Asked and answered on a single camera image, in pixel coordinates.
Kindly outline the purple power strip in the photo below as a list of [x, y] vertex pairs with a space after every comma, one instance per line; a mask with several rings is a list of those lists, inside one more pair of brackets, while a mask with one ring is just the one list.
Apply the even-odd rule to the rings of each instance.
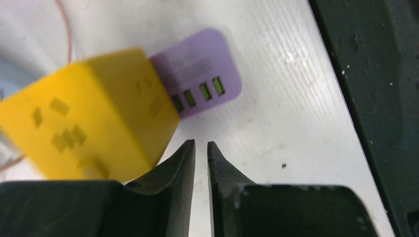
[[227, 40], [213, 28], [187, 37], [150, 61], [182, 119], [233, 100], [242, 91]]

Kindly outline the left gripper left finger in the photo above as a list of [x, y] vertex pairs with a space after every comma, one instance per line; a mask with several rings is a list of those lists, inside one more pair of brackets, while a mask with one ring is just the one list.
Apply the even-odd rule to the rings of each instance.
[[186, 237], [195, 141], [123, 185], [112, 180], [13, 181], [0, 186], [3, 237]]

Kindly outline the yellow cube socket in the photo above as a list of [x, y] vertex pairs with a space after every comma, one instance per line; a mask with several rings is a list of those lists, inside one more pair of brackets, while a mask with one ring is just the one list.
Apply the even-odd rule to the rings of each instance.
[[48, 179], [135, 179], [164, 154], [179, 114], [139, 48], [70, 64], [0, 104], [0, 128]]

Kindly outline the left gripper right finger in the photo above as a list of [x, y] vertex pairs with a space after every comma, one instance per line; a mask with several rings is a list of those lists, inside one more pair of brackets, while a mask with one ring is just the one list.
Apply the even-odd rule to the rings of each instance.
[[338, 185], [257, 184], [208, 142], [214, 237], [375, 237], [363, 202]]

